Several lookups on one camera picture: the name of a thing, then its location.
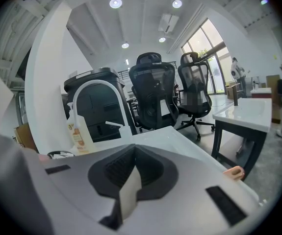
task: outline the metal railing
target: metal railing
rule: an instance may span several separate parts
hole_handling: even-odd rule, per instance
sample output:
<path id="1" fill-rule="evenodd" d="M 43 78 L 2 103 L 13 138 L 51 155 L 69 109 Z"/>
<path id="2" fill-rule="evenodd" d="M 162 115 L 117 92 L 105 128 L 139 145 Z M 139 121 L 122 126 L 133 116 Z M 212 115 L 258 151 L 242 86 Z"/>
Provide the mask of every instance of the metal railing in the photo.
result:
<path id="1" fill-rule="evenodd" d="M 168 62 L 168 63 L 172 64 L 175 67 L 175 69 L 178 68 L 175 61 Z M 123 81 L 127 81 L 127 82 L 131 81 L 128 70 L 119 71 L 118 75 L 119 75 L 119 78 L 122 79 Z"/>

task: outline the white pillar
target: white pillar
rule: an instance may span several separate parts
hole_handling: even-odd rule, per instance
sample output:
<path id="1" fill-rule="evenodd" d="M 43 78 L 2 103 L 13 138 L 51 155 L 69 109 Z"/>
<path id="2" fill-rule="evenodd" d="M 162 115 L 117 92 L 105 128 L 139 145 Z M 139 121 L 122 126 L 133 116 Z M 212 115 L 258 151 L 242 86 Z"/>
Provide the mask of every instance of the white pillar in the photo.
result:
<path id="1" fill-rule="evenodd" d="M 26 68 L 25 98 L 29 127 L 41 154 L 73 146 L 63 110 L 62 40 L 71 8 L 62 0 L 44 18 Z"/>

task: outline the ceiling air conditioner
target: ceiling air conditioner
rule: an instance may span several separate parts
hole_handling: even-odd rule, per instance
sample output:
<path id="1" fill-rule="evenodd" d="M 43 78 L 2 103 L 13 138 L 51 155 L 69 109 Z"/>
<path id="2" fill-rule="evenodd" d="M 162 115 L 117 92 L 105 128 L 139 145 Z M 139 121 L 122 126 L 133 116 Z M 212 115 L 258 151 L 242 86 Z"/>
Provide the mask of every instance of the ceiling air conditioner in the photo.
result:
<path id="1" fill-rule="evenodd" d="M 179 17 L 175 15 L 163 14 L 160 19 L 158 30 L 165 33 L 172 32 L 174 30 L 174 27 L 176 26 L 178 19 Z"/>

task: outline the black mesh office chair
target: black mesh office chair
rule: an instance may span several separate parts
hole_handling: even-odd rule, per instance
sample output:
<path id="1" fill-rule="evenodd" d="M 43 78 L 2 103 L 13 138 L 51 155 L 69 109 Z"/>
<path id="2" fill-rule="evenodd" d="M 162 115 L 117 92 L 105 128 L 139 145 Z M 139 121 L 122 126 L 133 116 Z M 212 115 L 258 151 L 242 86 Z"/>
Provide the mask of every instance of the black mesh office chair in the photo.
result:
<path id="1" fill-rule="evenodd" d="M 158 53 L 144 53 L 137 58 L 137 64 L 130 69 L 129 76 L 138 101 L 137 124 L 147 130 L 174 126 L 179 115 L 173 102 L 174 66 L 163 63 Z"/>
<path id="2" fill-rule="evenodd" d="M 184 97 L 178 106 L 180 114 L 187 114 L 192 117 L 189 121 L 183 121 L 181 127 L 177 130 L 184 129 L 193 125 L 198 133 L 198 140 L 201 135 L 197 125 L 210 125 L 211 130 L 215 130 L 215 125 L 212 123 L 205 123 L 196 121 L 197 118 L 206 116 L 212 106 L 211 99 L 207 94 L 208 82 L 208 66 L 204 62 L 196 62 L 198 54 L 196 52 L 189 52 L 181 57 L 180 66 L 178 67 L 179 76 L 183 84 Z"/>

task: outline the chair headrest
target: chair headrest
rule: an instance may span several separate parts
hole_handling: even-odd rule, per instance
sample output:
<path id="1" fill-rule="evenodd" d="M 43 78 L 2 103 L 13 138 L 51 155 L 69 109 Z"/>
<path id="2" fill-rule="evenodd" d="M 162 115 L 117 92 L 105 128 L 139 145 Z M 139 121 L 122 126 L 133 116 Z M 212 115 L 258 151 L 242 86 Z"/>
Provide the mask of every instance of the chair headrest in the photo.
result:
<path id="1" fill-rule="evenodd" d="M 147 52 L 138 56 L 136 64 L 145 64 L 145 63 L 160 63 L 161 55 L 155 52 Z"/>
<path id="2" fill-rule="evenodd" d="M 196 63 L 199 61 L 199 54 L 197 52 L 188 52 L 181 56 L 180 65 Z"/>

